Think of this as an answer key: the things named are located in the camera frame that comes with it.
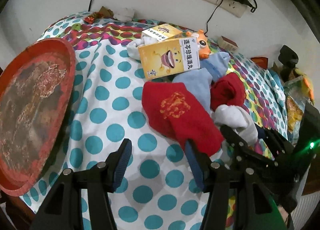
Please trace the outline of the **large yellow medicine box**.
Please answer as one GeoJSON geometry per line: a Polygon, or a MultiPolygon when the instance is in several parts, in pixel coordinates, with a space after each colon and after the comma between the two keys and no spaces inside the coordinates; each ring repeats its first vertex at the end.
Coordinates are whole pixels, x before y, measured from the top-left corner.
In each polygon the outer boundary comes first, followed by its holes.
{"type": "Polygon", "coordinates": [[[147,80],[200,69],[199,49],[194,37],[144,45],[138,51],[147,80]]]}

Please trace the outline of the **black clamp stand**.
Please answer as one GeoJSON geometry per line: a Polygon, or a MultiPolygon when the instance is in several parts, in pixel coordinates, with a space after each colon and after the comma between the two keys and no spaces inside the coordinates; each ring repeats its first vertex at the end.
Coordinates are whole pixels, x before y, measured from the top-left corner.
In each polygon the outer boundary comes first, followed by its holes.
{"type": "Polygon", "coordinates": [[[278,60],[283,65],[283,69],[280,71],[280,77],[284,82],[287,82],[291,71],[295,69],[298,63],[298,55],[287,45],[283,45],[280,49],[278,60]]]}

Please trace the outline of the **orange squeeze toy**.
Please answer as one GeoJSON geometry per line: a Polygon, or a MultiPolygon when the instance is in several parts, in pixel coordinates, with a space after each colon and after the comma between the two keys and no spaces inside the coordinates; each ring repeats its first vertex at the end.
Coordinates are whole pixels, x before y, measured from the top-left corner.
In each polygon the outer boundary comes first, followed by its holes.
{"type": "Polygon", "coordinates": [[[208,38],[205,36],[203,30],[198,30],[197,32],[186,32],[187,37],[195,37],[197,40],[197,46],[199,49],[199,58],[201,60],[209,58],[209,55],[212,53],[209,45],[208,45],[208,38]]]}

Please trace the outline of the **white sock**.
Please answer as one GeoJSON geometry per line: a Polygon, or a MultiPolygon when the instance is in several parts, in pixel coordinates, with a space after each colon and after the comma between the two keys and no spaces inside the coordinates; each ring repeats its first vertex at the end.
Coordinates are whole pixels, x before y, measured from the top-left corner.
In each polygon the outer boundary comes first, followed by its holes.
{"type": "Polygon", "coordinates": [[[258,131],[253,119],[240,106],[220,105],[213,112],[215,125],[221,127],[227,125],[233,129],[248,145],[252,146],[258,141],[258,131]]]}
{"type": "Polygon", "coordinates": [[[131,41],[130,43],[127,44],[126,50],[127,54],[129,57],[133,58],[134,60],[140,60],[140,54],[138,48],[140,46],[145,45],[145,40],[144,38],[139,38],[131,41]]]}

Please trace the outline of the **polka dot bed sheet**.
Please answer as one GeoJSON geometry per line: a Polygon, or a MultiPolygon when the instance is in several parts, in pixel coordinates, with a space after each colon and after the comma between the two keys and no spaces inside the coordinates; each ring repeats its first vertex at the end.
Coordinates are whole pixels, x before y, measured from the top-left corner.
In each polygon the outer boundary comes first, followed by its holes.
{"type": "Polygon", "coordinates": [[[208,196],[197,188],[179,144],[149,127],[141,104],[143,69],[126,50],[158,22],[103,18],[89,25],[85,16],[66,16],[41,35],[74,47],[72,107],[56,157],[21,201],[37,211],[63,169],[89,169],[129,138],[132,155],[120,187],[110,195],[118,229],[199,229],[208,196]]]}

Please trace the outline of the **red sock with gold print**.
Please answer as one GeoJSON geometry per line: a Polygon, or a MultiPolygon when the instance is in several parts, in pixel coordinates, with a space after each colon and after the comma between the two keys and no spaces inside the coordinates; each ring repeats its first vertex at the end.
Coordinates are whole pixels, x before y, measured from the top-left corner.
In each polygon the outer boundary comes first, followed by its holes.
{"type": "Polygon", "coordinates": [[[182,149],[191,141],[208,156],[219,151],[224,137],[183,83],[146,82],[142,107],[150,127],[178,142],[182,149]]]}

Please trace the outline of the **small red-top box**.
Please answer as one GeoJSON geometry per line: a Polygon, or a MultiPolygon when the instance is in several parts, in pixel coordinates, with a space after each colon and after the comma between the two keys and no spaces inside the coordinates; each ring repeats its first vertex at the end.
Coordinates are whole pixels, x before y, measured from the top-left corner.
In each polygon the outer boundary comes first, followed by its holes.
{"type": "Polygon", "coordinates": [[[225,49],[230,53],[235,53],[238,49],[238,45],[234,41],[224,36],[220,36],[217,40],[217,43],[220,48],[225,49]]]}

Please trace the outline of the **round red tray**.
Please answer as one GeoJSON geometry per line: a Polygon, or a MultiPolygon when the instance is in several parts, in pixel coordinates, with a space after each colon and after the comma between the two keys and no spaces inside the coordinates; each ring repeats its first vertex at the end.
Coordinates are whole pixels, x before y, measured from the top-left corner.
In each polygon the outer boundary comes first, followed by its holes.
{"type": "Polygon", "coordinates": [[[41,177],[72,94],[75,60],[68,41],[46,38],[1,74],[1,190],[10,196],[41,177]]]}

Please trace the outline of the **light blue sock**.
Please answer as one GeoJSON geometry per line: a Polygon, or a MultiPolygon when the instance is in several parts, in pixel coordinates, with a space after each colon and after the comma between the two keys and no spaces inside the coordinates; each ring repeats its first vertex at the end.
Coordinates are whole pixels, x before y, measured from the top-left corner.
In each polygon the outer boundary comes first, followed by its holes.
{"type": "Polygon", "coordinates": [[[220,51],[201,60],[200,67],[206,69],[211,74],[213,81],[216,82],[227,73],[230,59],[229,53],[220,51]]]}
{"type": "Polygon", "coordinates": [[[172,80],[173,83],[183,83],[186,89],[201,103],[208,114],[211,114],[210,86],[212,81],[212,75],[204,68],[178,74],[172,80]]]}

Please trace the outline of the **red packet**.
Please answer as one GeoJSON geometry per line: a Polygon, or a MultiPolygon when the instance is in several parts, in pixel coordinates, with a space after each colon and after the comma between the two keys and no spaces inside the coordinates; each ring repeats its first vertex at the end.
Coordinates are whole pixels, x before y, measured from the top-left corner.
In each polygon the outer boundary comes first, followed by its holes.
{"type": "Polygon", "coordinates": [[[257,66],[267,69],[268,68],[268,58],[264,56],[252,57],[251,61],[254,62],[257,66]]]}

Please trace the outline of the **crumpled white tissue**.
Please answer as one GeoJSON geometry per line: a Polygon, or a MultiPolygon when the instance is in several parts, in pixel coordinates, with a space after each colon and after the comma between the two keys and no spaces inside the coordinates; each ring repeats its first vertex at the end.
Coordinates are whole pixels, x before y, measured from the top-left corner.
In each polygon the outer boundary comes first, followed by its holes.
{"type": "Polygon", "coordinates": [[[131,22],[134,15],[135,10],[131,8],[120,8],[114,12],[114,18],[121,22],[131,22]]]}

